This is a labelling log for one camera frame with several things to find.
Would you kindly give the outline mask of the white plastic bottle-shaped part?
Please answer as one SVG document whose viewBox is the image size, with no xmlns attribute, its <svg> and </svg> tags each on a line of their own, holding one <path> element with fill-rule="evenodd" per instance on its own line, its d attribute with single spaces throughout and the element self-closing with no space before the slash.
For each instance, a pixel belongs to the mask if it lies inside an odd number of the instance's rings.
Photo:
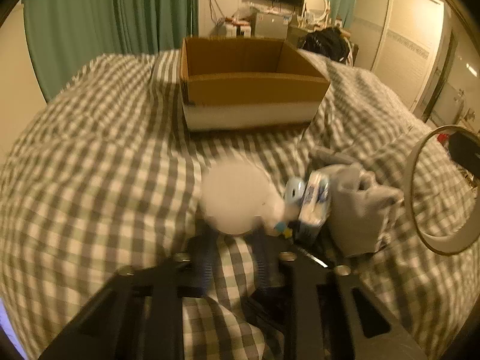
<svg viewBox="0 0 480 360">
<path fill-rule="evenodd" d="M 285 220 L 286 203 L 263 168 L 222 160 L 202 178 L 199 209 L 205 222 L 220 233 L 243 236 L 262 226 L 274 235 Z"/>
</svg>

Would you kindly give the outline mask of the open cardboard box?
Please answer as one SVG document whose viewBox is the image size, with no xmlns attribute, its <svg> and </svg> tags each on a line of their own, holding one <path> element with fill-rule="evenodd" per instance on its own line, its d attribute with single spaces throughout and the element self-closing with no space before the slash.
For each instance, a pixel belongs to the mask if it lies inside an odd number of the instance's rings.
<svg viewBox="0 0 480 360">
<path fill-rule="evenodd" d="M 305 125 L 330 82 L 288 41 L 185 38 L 179 79 L 191 132 Z"/>
</svg>

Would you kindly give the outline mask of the white oval vanity mirror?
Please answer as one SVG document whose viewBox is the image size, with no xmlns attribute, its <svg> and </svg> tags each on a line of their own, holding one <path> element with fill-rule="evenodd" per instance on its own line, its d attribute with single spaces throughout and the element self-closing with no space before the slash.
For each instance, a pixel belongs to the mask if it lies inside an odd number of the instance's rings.
<svg viewBox="0 0 480 360">
<path fill-rule="evenodd" d="M 309 24 L 317 24 L 328 18 L 329 0 L 305 0 L 304 17 Z"/>
</svg>

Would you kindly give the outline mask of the small white round bottle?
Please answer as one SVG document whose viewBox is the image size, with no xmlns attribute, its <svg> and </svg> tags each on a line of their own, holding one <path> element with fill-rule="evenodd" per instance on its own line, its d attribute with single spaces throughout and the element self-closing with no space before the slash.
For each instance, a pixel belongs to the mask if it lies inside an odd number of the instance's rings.
<svg viewBox="0 0 480 360">
<path fill-rule="evenodd" d="M 286 183 L 284 191 L 284 202 L 287 205 L 301 206 L 306 190 L 306 183 L 300 177 L 291 177 Z"/>
</svg>

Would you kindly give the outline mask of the white sliding wardrobe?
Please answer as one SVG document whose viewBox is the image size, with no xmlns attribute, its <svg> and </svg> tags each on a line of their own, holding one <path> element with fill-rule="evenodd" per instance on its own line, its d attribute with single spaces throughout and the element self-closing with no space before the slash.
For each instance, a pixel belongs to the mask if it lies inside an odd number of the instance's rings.
<svg viewBox="0 0 480 360">
<path fill-rule="evenodd" d="M 441 0 L 355 0 L 354 66 L 372 72 L 413 111 L 434 74 L 444 16 Z"/>
</svg>

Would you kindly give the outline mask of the grey mini fridge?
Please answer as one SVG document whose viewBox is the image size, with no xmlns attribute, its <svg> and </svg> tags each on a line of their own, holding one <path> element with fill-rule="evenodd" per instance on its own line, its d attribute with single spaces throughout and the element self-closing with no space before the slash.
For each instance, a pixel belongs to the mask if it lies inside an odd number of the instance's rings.
<svg viewBox="0 0 480 360">
<path fill-rule="evenodd" d="M 266 12 L 256 12 L 251 18 L 253 36 L 256 38 L 286 39 L 289 18 Z"/>
</svg>

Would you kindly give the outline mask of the white knitted glove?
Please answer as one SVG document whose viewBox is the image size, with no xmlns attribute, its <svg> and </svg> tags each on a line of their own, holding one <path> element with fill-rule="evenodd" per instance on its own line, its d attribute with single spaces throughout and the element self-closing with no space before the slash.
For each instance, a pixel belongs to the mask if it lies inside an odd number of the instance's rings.
<svg viewBox="0 0 480 360">
<path fill-rule="evenodd" d="M 373 172 L 346 154 L 321 146 L 309 157 L 330 178 L 327 224 L 342 255 L 355 258 L 388 246 L 403 192 L 378 183 Z"/>
</svg>

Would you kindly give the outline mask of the grey white checkered blanket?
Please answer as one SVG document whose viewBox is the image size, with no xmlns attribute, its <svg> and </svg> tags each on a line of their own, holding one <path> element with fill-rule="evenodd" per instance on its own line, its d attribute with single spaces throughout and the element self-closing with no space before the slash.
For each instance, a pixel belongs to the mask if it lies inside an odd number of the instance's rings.
<svg viewBox="0 0 480 360">
<path fill-rule="evenodd" d="M 323 146 L 401 188 L 412 147 L 430 129 L 374 74 L 304 52 L 330 81 L 304 130 L 190 135 L 180 52 L 102 55 L 87 63 L 17 139 L 1 169 L 1 299 L 27 359 L 122 266 L 150 267 L 195 234 L 202 171 L 217 156 L 250 160 L 277 190 Z M 207 299 L 183 303 L 185 359 L 280 359 L 275 333 L 247 322 L 241 297 L 254 265 L 243 240 L 221 237 Z M 444 257 L 409 226 L 347 264 L 440 359 L 479 297 L 479 245 Z"/>
</svg>

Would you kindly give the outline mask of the black clothes on chair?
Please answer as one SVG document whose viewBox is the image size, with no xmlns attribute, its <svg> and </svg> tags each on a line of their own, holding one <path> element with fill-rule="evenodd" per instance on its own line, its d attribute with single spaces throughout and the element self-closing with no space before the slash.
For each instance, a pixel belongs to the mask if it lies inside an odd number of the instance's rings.
<svg viewBox="0 0 480 360">
<path fill-rule="evenodd" d="M 308 33 L 304 39 L 302 49 L 324 55 L 329 59 L 347 64 L 351 47 L 342 36 L 341 31 L 335 27 L 324 28 Z"/>
</svg>

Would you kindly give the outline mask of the white suitcase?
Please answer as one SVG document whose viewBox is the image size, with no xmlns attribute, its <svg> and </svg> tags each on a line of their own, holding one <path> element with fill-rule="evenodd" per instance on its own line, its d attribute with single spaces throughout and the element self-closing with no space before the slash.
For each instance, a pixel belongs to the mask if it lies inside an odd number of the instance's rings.
<svg viewBox="0 0 480 360">
<path fill-rule="evenodd" d="M 239 25 L 232 23 L 224 23 L 222 27 L 222 35 L 226 38 L 250 38 L 250 25 Z"/>
</svg>

